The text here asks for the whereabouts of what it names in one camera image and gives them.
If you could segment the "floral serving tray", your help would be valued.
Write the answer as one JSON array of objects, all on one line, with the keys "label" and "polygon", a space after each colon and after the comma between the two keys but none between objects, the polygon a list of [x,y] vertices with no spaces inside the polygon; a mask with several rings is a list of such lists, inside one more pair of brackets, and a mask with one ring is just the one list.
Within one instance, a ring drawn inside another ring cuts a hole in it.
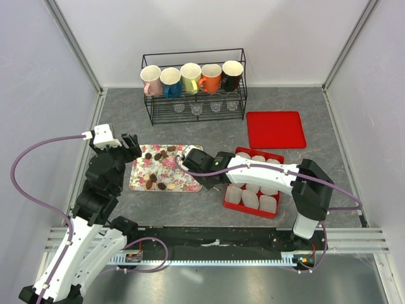
[{"label": "floral serving tray", "polygon": [[[187,147],[186,144],[144,144],[140,148],[142,156],[134,160],[129,179],[129,188],[133,191],[169,191],[181,193],[196,193],[202,185],[178,169],[175,161],[177,155]],[[155,174],[156,182],[150,180],[150,175]],[[166,185],[165,190],[158,188],[159,183]],[[168,185],[175,184],[174,190],[169,190]]]}]

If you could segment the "red chocolate box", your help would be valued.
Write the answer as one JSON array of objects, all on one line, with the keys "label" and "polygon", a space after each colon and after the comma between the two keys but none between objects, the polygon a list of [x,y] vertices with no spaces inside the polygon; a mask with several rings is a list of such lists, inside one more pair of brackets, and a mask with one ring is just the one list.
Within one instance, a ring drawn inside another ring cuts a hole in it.
[{"label": "red chocolate box", "polygon": [[[285,158],[255,149],[237,147],[235,154],[258,162],[276,165],[284,164]],[[278,213],[281,192],[271,187],[250,184],[229,184],[226,188],[223,206],[242,213],[273,219]]]}]

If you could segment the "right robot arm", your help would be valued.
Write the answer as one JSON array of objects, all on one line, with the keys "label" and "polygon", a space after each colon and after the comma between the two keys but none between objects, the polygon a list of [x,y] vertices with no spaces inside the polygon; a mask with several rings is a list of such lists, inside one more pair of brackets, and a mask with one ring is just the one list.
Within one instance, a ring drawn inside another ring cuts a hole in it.
[{"label": "right robot arm", "polygon": [[334,182],[313,160],[274,164],[223,151],[212,157],[193,146],[186,147],[180,159],[180,167],[206,189],[217,184],[253,184],[290,195],[297,217],[289,239],[297,249],[312,243],[318,223],[326,219],[333,191],[329,185]]}]

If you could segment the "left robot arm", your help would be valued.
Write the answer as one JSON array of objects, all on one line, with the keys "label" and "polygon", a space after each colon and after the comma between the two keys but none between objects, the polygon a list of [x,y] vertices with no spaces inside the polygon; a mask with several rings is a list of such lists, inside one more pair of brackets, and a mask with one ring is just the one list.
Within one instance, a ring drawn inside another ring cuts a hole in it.
[{"label": "left robot arm", "polygon": [[89,249],[118,204],[126,165],[142,155],[137,136],[124,133],[117,140],[110,131],[92,130],[81,138],[89,141],[95,155],[72,215],[65,217],[68,229],[55,256],[40,279],[20,291],[24,303],[82,303],[107,262],[123,247],[132,249],[139,242],[137,224],[118,217],[103,240]]}]

